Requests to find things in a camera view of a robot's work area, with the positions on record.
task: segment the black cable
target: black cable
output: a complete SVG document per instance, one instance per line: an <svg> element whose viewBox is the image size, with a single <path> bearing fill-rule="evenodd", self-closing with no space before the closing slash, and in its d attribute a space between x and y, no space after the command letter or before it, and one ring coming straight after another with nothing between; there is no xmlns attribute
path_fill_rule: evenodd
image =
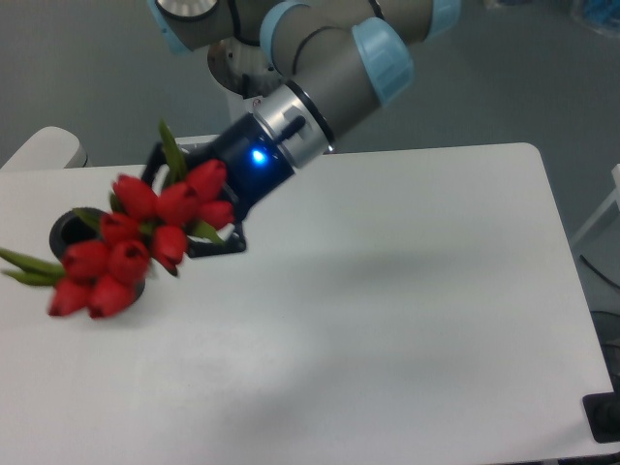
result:
<svg viewBox="0 0 620 465"><path fill-rule="evenodd" d="M317 34L322 33L323 31L328 31L329 29L335 29L335 27L333 26L323 26L320 27L319 29L317 29L316 31L311 32L310 34L308 34L303 41L301 41L299 43L299 46L297 47L297 51L294 53L294 59L293 59L293 74L296 75L297 74L297 61L299 61L299 55L301 54L301 51L303 50L304 47L306 47L306 45L312 40L313 37L315 37Z"/></svg>
<svg viewBox="0 0 620 465"><path fill-rule="evenodd" d="M229 0L229 10L231 11L232 33L234 37L247 46L260 47L260 41L252 41L241 36L241 17L239 16L239 9L236 6L236 0Z"/></svg>
<svg viewBox="0 0 620 465"><path fill-rule="evenodd" d="M616 465L620 454L600 455L596 457L560 459L560 465Z"/></svg>
<svg viewBox="0 0 620 465"><path fill-rule="evenodd" d="M592 270L592 272L594 274L596 274L597 276L599 276L603 281L605 281L609 286L611 286L613 289L617 289L618 291L620 291L620 284L617 284L613 281L611 281L609 278L607 278L604 274L602 274L600 271L598 271L593 264L591 264L590 262L588 262L588 259L586 259L585 257L583 257L582 255L579 256L579 259L583 262L583 264L585 264L588 268L590 268Z"/></svg>
<svg viewBox="0 0 620 465"><path fill-rule="evenodd" d="M372 8L373 13L378 19L386 20L384 17L384 12L381 9L381 5L379 5L377 0L368 0L368 3L370 3L370 8Z"/></svg>
<svg viewBox="0 0 620 465"><path fill-rule="evenodd" d="M592 310L590 313L593 315L608 315L610 317L620 318L620 314L609 312L607 310Z"/></svg>
<svg viewBox="0 0 620 465"><path fill-rule="evenodd" d="M310 111L310 114L312 114L312 116L314 117L315 121L317 122L321 130L323 131L323 134L325 134L325 138L329 142L329 145L333 145L335 141L334 134L331 131L331 128L329 127L329 125L327 124L325 117L321 114L317 106L314 105L314 102L310 100L310 97L308 97L308 94L306 94L303 91L303 89L299 87L299 85L297 85L297 83L294 80L288 80L285 82L284 85L289 87L293 91L293 93L297 96L297 98L304 104L307 110Z"/></svg>

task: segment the tulip bouquet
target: tulip bouquet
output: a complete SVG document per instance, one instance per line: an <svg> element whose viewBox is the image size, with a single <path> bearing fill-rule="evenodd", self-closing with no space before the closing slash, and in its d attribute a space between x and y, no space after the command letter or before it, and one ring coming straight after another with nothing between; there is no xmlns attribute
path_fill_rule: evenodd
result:
<svg viewBox="0 0 620 465"><path fill-rule="evenodd" d="M109 193L110 212L73 210L97 238L67 247L60 263L0 248L0 258L19 268L3 274L55 289L50 316L87 308L93 319L112 317L138 298L153 260L177 276L191 237L223 243L218 231L234 222L233 205L221 196L226 166L209 160L188 172L168 126L162 121L159 129L169 167L159 195L139 178L120 174Z"/></svg>

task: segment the tulip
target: tulip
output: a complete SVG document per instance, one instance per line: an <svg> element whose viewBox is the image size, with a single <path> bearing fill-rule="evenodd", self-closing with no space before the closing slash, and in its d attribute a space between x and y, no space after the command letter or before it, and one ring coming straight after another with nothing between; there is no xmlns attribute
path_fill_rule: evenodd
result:
<svg viewBox="0 0 620 465"><path fill-rule="evenodd" d="M100 221L101 234L109 247L124 240L139 240L140 223L122 213L104 214Z"/></svg>
<svg viewBox="0 0 620 465"><path fill-rule="evenodd" d="M149 263L150 255L144 244L138 240L126 240L112 249L108 271L118 282L132 286L144 280Z"/></svg>
<svg viewBox="0 0 620 465"><path fill-rule="evenodd" d="M97 281L88 300L90 318L109 318L122 312L136 300L134 286L126 286L106 274Z"/></svg>
<svg viewBox="0 0 620 465"><path fill-rule="evenodd" d="M229 201L210 201L199 207L198 216L219 231L234 223L233 205Z"/></svg>
<svg viewBox="0 0 620 465"><path fill-rule="evenodd" d="M88 305L92 286L63 278L56 284L56 292L47 313L51 317L66 317Z"/></svg>
<svg viewBox="0 0 620 465"><path fill-rule="evenodd" d="M182 226L196 218L198 195L185 182L172 184L157 200L157 216L167 225Z"/></svg>
<svg viewBox="0 0 620 465"><path fill-rule="evenodd" d="M176 275L176 266L183 261L187 236L177 226L160 226L153 234L151 254L168 272Z"/></svg>
<svg viewBox="0 0 620 465"><path fill-rule="evenodd" d="M101 276L108 269L109 249L101 240L86 240L67 248L61 263L67 276L85 281Z"/></svg>
<svg viewBox="0 0 620 465"><path fill-rule="evenodd" d="M199 203L217 199L226 182L226 165L219 160L209 160L191 170L185 182L198 193Z"/></svg>
<svg viewBox="0 0 620 465"><path fill-rule="evenodd" d="M137 177L121 174L112 185L127 214L138 221L152 220L156 216L157 195L151 187Z"/></svg>

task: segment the table surface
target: table surface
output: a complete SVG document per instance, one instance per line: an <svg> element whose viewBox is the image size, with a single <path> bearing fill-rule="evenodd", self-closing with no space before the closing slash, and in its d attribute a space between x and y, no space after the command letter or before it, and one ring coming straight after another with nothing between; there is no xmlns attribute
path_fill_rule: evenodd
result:
<svg viewBox="0 0 620 465"><path fill-rule="evenodd" d="M52 258L119 168L0 173L0 244ZM140 167L124 167L138 173ZM247 253L164 272L130 311L49 318L0 280L0 461L483 464L611 453L611 390L540 154L322 157Z"/></svg>

